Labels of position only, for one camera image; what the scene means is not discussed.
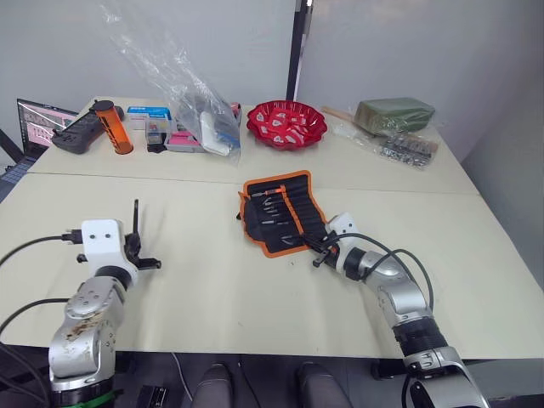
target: clear plastic bag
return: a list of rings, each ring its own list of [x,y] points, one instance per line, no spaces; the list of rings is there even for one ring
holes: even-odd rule
[[[439,148],[437,139],[415,133],[375,136],[350,121],[334,116],[327,116],[326,123],[333,133],[353,140],[364,150],[420,169],[424,169],[432,162]]]
[[[175,118],[205,150],[237,160],[240,129],[230,104],[196,75],[186,51],[162,22],[128,0],[101,0],[99,5],[113,43],[161,90]]]

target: black cable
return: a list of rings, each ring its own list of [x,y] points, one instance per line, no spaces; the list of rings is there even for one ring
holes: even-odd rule
[[[408,269],[408,267],[406,266],[406,264],[404,262],[402,262],[402,260],[397,256],[396,253],[398,253],[398,252],[405,253],[406,255],[411,257],[416,262],[417,266],[419,266],[419,268],[422,270],[423,276],[425,277],[425,282],[427,283],[427,287],[428,287],[429,308],[431,310],[434,308],[434,291],[433,291],[433,286],[431,285],[431,280],[429,279],[427,271],[423,267],[423,264],[419,261],[419,259],[416,258],[416,256],[413,253],[411,253],[409,251],[406,251],[405,249],[398,249],[398,250],[395,250],[395,251],[391,251],[389,248],[387,248],[385,245],[383,245],[380,241],[376,241],[375,239],[371,238],[370,236],[362,235],[362,234],[359,234],[359,233],[356,233],[356,232],[348,232],[348,233],[345,233],[345,234],[336,235],[336,236],[332,237],[331,239],[322,242],[321,247],[328,248],[331,245],[334,245],[335,243],[340,241],[342,238],[349,238],[349,237],[359,238],[361,240],[368,241],[371,244],[376,245],[377,247],[381,248],[383,251],[386,252],[386,255],[384,255],[383,257],[378,259],[377,262],[374,265],[372,265],[370,273],[381,262],[383,262],[386,258],[392,257],[395,261],[397,261],[399,263],[399,265],[402,267],[402,269],[405,270],[405,272],[408,274],[410,279],[417,284],[416,279],[411,274],[411,272]]]
[[[24,249],[26,247],[29,247],[30,245],[34,245],[34,244],[37,244],[39,242],[45,242],[45,241],[72,241],[74,243],[81,243],[81,239],[80,239],[81,236],[80,235],[81,235],[81,231],[79,229],[73,229],[70,234],[44,236],[42,238],[37,238],[35,240],[25,242],[24,244],[21,244],[21,245],[17,246],[15,249],[11,250],[5,256],[3,256],[2,259],[0,259],[0,267],[3,264],[5,264],[6,261],[8,259],[10,259],[13,255],[15,255],[18,251],[20,251],[21,249]],[[27,309],[29,309],[31,307],[37,306],[38,304],[57,303],[57,302],[60,302],[60,301],[61,301],[61,299],[45,299],[43,301],[38,301],[37,303],[36,302],[29,303],[25,307],[17,310],[14,314],[10,315],[2,323],[2,325],[0,326],[0,333],[2,333],[2,331],[6,328],[6,326],[9,324],[9,322],[11,322],[11,320],[13,320],[15,317],[17,317],[17,315],[21,314],[25,310],[27,310]],[[40,389],[42,390],[44,398],[39,397],[39,395],[33,393],[32,391],[30,391],[30,390],[28,390],[26,388],[23,388],[25,391],[22,391],[22,392],[24,394],[31,395],[32,398],[34,398],[34,399],[38,398],[38,399],[42,400],[42,402],[45,404],[45,406],[50,407],[51,403],[50,403],[50,398],[49,398],[48,385],[46,384],[45,380],[40,375],[40,373],[36,369],[36,367],[34,367],[30,363],[30,361],[28,361],[28,359],[25,358],[22,354],[18,353],[17,351],[15,351],[12,348],[10,348],[8,345],[0,342],[0,349],[4,353],[6,353],[7,355],[10,355],[13,359],[17,360],[22,366],[24,366],[32,374],[32,376],[38,382],[38,384],[40,386]]]
[[[37,238],[36,240],[25,242],[22,245],[17,246],[14,250],[8,252],[2,259],[0,259],[0,267],[5,263],[8,259],[12,257],[12,255],[16,254],[21,249],[24,249],[26,247],[29,247],[30,245],[37,244],[38,242],[44,242],[44,241],[62,241],[63,237],[62,235],[52,235],[52,236],[44,236],[43,238]]]
[[[394,253],[392,254],[391,253],[392,251],[389,248],[387,248],[385,245],[383,245],[380,241],[376,241],[374,238],[371,238],[370,236],[362,235],[362,234],[359,234],[357,232],[347,232],[345,234],[336,235],[336,236],[333,236],[329,240],[323,241],[321,243],[321,247],[327,249],[331,245],[336,244],[337,242],[339,242],[342,238],[349,238],[349,237],[359,238],[359,239],[361,239],[363,241],[368,241],[371,244],[374,244],[375,246],[381,248],[388,255],[393,257],[393,259],[400,264],[400,266],[405,270],[405,272],[408,274],[408,276],[410,276],[410,278],[414,281],[414,279],[413,279],[414,277],[412,276],[410,270],[405,265],[405,263],[402,262],[402,260],[399,257],[397,257],[396,254],[394,254]]]
[[[427,289],[428,289],[428,307],[433,310],[434,309],[434,291],[433,291],[433,285],[431,284],[431,280],[430,278],[428,277],[428,273],[427,273],[427,270],[425,269],[425,267],[423,266],[423,264],[420,262],[419,259],[417,259],[416,255],[414,255],[413,253],[411,253],[410,251],[406,251],[405,249],[395,249],[394,251],[391,251],[391,254],[394,254],[394,253],[404,253],[406,255],[408,255],[410,258],[412,258],[414,260],[414,262],[417,264],[417,266],[419,267],[419,269],[422,271],[422,274],[423,274],[423,277],[425,278],[425,283],[427,284]],[[376,263],[374,263],[365,273],[365,276],[370,276],[372,272],[374,272],[374,270],[376,270],[376,268],[378,266],[380,266],[380,264],[385,261],[386,259],[388,259],[391,255],[390,254],[385,254],[383,255],[381,258],[379,258]]]
[[[40,400],[44,401],[44,405],[49,408],[51,406],[50,398],[49,398],[49,391],[48,386],[43,380],[43,377],[40,375],[40,372],[37,370],[36,367],[34,367],[23,355],[21,355],[18,351],[15,351],[14,349],[8,347],[8,345],[4,343],[0,343],[0,350],[2,350],[7,355],[11,356],[13,359],[17,360],[22,366],[24,366],[36,379],[38,385],[40,386],[40,389],[42,391],[43,397],[40,397],[39,395],[35,394],[33,391],[26,389],[28,394],[33,394],[35,398],[39,398]]]
[[[405,381],[402,384],[402,392],[400,393],[400,402],[402,404],[402,408],[407,408],[408,405],[406,404],[406,393],[408,392],[408,385],[410,384],[410,373],[406,373]]]
[[[17,382],[10,380],[9,378],[4,376],[3,374],[0,374],[0,382],[6,384],[7,386],[9,386],[12,389],[15,389],[15,390],[19,391],[21,394],[24,394],[24,395],[27,395],[27,396],[33,398],[34,400],[36,400],[37,402],[39,402],[42,405],[46,404],[45,400],[42,397],[40,397],[38,394],[35,394],[31,390],[26,389],[22,385],[18,384]]]
[[[5,330],[5,328],[8,326],[9,323],[11,323],[11,321],[13,319],[15,319],[18,315],[20,315],[21,313],[27,311],[28,309],[31,309],[33,308],[34,306],[39,306],[40,304],[46,304],[46,303],[66,303],[68,302],[70,299],[67,298],[67,297],[52,297],[50,299],[42,299],[42,300],[37,300],[36,302],[31,302],[31,303],[28,303],[26,304],[25,306],[23,306],[22,308],[19,308],[17,309],[16,311],[14,311],[6,320],[3,321],[3,323],[0,325],[0,337],[2,336],[2,333],[3,331]]]
[[[255,404],[258,408],[261,408],[261,403],[258,402],[257,394],[255,394],[255,390],[252,387],[252,384],[249,382],[249,379],[247,378],[246,372],[244,371],[244,366],[241,363],[242,357],[241,354],[238,355],[238,366],[240,367],[241,375],[244,377],[244,380],[246,381],[247,387],[253,394],[253,398],[255,399]]]
[[[30,309],[30,308],[33,308],[35,306],[38,306],[40,304],[46,304],[46,303],[66,303],[68,302],[68,298],[62,298],[62,297],[54,297],[54,298],[50,298],[50,299],[42,299],[42,300],[37,300],[36,302],[32,302],[32,303],[28,303],[27,305],[23,306],[22,308],[19,308],[17,309],[15,312],[13,312],[1,325],[0,325],[0,336],[2,336],[2,333],[3,331],[5,330],[5,328],[8,326],[9,323],[11,323],[11,321],[13,321],[13,319],[15,319],[17,316],[19,316],[21,313],[25,312],[26,310]],[[50,398],[49,398],[49,391],[48,391],[48,385],[47,383],[45,382],[45,380],[43,379],[43,376],[40,375],[39,371],[36,369],[36,367],[34,367],[29,361],[28,359],[26,359],[23,355],[21,355],[20,353],[16,352],[14,349],[10,348],[7,344],[4,344],[4,343],[1,343],[0,342],[0,349],[10,355],[13,359],[17,360],[22,366],[24,366],[31,374],[32,376],[36,379],[38,385],[40,386],[40,389],[42,390],[42,394],[43,394],[43,398],[40,398],[40,400],[46,405],[46,406],[50,406]],[[5,382],[1,377],[0,377],[0,381],[2,381],[3,383],[5,383],[6,385],[8,385],[9,387],[12,387],[13,388],[13,384],[10,383],[10,382]],[[34,394],[32,391],[26,389],[26,388],[22,388],[24,391],[21,391],[21,392],[24,392],[24,394],[29,394],[31,395],[34,399],[36,397],[39,398],[39,396],[37,394]]]

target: orange cylinder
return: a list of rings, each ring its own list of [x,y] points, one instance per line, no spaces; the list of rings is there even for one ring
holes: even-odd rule
[[[134,146],[121,123],[121,118],[117,115],[113,102],[110,100],[95,100],[92,109],[102,122],[116,153],[126,155],[133,151]]]

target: green box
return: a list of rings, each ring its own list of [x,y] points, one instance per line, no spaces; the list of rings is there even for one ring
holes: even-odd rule
[[[431,105],[414,98],[363,100],[354,122],[372,134],[391,136],[425,128],[433,113]]]

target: floor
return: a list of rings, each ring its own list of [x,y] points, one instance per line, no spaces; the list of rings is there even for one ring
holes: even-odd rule
[[[19,348],[37,366],[47,365],[45,348]],[[258,407],[238,366],[238,354],[178,354],[188,386],[194,393],[202,374],[213,362],[225,363],[232,375],[235,407]],[[136,406],[143,385],[164,386],[169,389],[165,408],[189,408],[184,397],[177,367],[170,354],[120,353],[116,375],[116,389],[123,389],[116,408]],[[310,358],[303,356],[243,355],[241,362],[262,408],[298,408],[295,373],[304,361],[322,364],[340,383],[354,408],[401,407],[400,390],[403,377],[377,381],[372,378],[373,359]],[[0,356],[2,373],[15,376],[18,367]],[[544,360],[498,360],[470,365],[480,388],[492,406],[513,408],[518,406],[544,406],[542,396],[530,399],[513,398],[514,395],[544,394]],[[28,397],[12,391],[0,392],[0,406],[10,408],[38,407]]]

